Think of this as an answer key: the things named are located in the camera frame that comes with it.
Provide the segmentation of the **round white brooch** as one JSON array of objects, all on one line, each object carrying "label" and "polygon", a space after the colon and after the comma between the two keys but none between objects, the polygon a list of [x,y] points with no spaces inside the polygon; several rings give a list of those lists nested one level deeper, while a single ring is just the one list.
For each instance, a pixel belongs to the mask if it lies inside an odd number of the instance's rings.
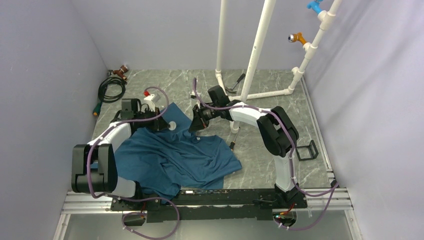
[{"label": "round white brooch", "polygon": [[170,131],[174,131],[176,128],[177,128],[177,124],[176,124],[176,122],[174,122],[174,121],[170,121],[170,122],[169,122],[169,127],[168,127],[168,129],[169,129]]}]

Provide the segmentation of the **blue t-shirt garment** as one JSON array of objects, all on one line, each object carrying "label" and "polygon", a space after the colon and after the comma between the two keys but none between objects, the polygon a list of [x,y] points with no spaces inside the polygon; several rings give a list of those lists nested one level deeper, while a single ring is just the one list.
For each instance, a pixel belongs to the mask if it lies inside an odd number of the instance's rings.
[{"label": "blue t-shirt garment", "polygon": [[242,169],[221,137],[189,132],[191,120],[175,103],[162,117],[176,129],[139,128],[114,153],[119,177],[138,182],[144,194],[170,200],[182,187],[221,189],[225,176]]}]

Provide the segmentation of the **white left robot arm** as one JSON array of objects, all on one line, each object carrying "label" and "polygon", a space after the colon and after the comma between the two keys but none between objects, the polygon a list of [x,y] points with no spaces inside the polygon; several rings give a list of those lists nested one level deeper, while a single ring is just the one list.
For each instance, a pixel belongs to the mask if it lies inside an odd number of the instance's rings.
[{"label": "white left robot arm", "polygon": [[76,193],[91,194],[94,198],[105,195],[124,199],[131,210],[144,203],[140,184],[120,177],[115,151],[136,130],[174,130],[177,124],[167,122],[151,97],[142,103],[137,98],[124,98],[121,109],[115,114],[108,128],[87,144],[77,144],[72,149],[71,189]]}]

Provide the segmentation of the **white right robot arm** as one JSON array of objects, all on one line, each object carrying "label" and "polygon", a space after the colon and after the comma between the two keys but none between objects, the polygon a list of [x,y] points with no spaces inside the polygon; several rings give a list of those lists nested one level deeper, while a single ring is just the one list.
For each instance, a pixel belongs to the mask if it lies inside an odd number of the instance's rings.
[{"label": "white right robot arm", "polygon": [[305,209],[305,194],[298,189],[295,175],[293,152],[297,147],[299,132],[281,106],[260,108],[240,100],[230,100],[223,89],[216,85],[208,90],[211,102],[203,102],[193,89],[189,95],[197,100],[193,106],[190,132],[206,129],[210,120],[222,118],[232,122],[242,122],[257,128],[267,151],[273,156],[275,165],[274,192],[259,193],[252,203],[265,208]]}]

